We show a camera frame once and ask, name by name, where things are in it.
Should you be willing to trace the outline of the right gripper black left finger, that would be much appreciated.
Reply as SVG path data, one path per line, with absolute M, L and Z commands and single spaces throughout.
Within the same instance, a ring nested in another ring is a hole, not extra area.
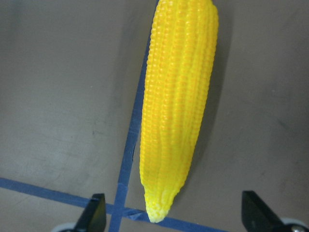
M 106 228 L 104 193 L 92 195 L 85 210 L 72 229 L 73 232 L 103 232 Z

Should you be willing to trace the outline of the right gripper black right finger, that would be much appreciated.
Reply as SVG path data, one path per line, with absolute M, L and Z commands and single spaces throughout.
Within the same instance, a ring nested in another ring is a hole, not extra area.
M 307 232 L 298 220 L 283 221 L 252 190 L 242 192 L 241 221 L 248 232 Z

